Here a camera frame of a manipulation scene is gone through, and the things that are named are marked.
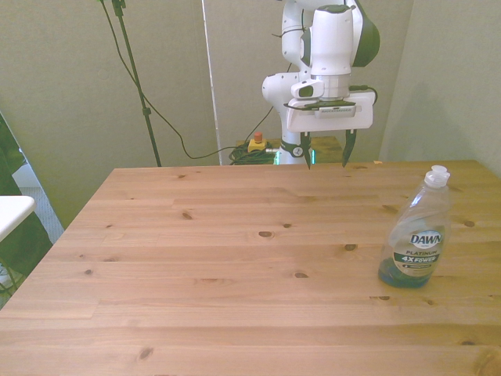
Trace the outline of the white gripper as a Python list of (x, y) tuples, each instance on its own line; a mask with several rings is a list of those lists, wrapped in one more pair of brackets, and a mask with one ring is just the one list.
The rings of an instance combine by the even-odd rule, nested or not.
[(356, 129), (373, 123), (374, 92), (355, 92), (345, 97), (323, 97), (321, 89), (295, 89), (285, 103), (285, 126), (290, 132), (301, 132), (301, 148), (306, 165), (311, 168), (310, 132), (345, 131), (342, 166), (349, 161), (355, 146)]

